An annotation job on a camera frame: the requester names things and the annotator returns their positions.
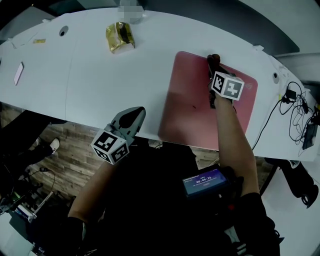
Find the power adapter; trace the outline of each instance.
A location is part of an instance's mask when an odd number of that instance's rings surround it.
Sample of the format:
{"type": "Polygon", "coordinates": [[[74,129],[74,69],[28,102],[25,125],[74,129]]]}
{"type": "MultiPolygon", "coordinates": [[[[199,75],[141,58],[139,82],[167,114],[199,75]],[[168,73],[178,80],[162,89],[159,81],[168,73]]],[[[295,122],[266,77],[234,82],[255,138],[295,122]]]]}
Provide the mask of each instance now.
{"type": "Polygon", "coordinates": [[[45,172],[49,171],[49,169],[48,168],[40,168],[39,171],[42,173],[45,173],[45,172]]]}
{"type": "Polygon", "coordinates": [[[294,103],[296,101],[296,94],[294,90],[287,89],[281,101],[287,104],[294,103]]]}

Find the forearm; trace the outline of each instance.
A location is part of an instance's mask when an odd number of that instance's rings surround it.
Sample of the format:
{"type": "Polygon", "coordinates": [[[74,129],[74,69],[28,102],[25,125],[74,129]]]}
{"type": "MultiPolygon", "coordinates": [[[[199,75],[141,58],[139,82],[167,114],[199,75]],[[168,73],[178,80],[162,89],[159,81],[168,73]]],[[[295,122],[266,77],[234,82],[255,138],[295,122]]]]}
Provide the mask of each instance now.
{"type": "Polygon", "coordinates": [[[108,182],[118,165],[118,163],[111,165],[104,162],[100,166],[75,198],[68,214],[69,217],[78,218],[85,223],[99,219],[105,206],[104,199],[108,182]]]}
{"type": "Polygon", "coordinates": [[[231,102],[217,96],[215,102],[220,165],[231,167],[244,177],[242,195],[259,192],[254,153],[247,141],[231,102]]]}

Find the small screen device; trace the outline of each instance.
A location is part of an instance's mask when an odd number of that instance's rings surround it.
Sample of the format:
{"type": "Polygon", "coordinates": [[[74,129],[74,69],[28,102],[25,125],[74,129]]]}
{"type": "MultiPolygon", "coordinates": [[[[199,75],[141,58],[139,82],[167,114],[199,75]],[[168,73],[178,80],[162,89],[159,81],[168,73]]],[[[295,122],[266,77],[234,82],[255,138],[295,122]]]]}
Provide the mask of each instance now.
{"type": "Polygon", "coordinates": [[[312,147],[315,144],[317,136],[318,125],[317,124],[308,124],[306,127],[304,141],[302,145],[302,150],[306,150],[312,147]]]}
{"type": "Polygon", "coordinates": [[[228,179],[217,168],[182,181],[187,197],[209,190],[217,190],[229,184],[228,179]]]}
{"type": "Polygon", "coordinates": [[[18,70],[16,71],[15,76],[14,76],[14,84],[15,85],[18,84],[18,81],[19,81],[19,78],[21,76],[22,70],[24,70],[24,64],[22,62],[20,62],[18,70]]]}

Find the pink card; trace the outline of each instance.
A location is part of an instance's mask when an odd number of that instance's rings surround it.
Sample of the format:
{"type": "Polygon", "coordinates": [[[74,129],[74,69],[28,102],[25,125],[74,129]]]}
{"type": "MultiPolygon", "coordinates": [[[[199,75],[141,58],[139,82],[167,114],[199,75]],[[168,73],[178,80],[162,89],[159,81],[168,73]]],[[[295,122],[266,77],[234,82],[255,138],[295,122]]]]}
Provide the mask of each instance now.
{"type": "MultiPolygon", "coordinates": [[[[244,81],[239,101],[234,101],[244,132],[248,128],[258,89],[257,81],[231,67],[223,68],[244,81]]],[[[207,59],[188,52],[176,54],[159,129],[163,141],[218,150],[216,110],[209,104],[207,59]]]]}

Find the gold snack bag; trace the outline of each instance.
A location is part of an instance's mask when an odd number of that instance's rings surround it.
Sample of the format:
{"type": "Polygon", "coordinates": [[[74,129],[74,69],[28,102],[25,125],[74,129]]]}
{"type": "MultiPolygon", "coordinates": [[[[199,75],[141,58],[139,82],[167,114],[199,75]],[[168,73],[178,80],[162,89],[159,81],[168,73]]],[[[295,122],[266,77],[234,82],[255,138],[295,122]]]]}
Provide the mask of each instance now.
{"type": "Polygon", "coordinates": [[[135,48],[135,41],[128,23],[116,22],[111,24],[106,28],[105,36],[110,52],[113,54],[126,52],[135,48]]]}

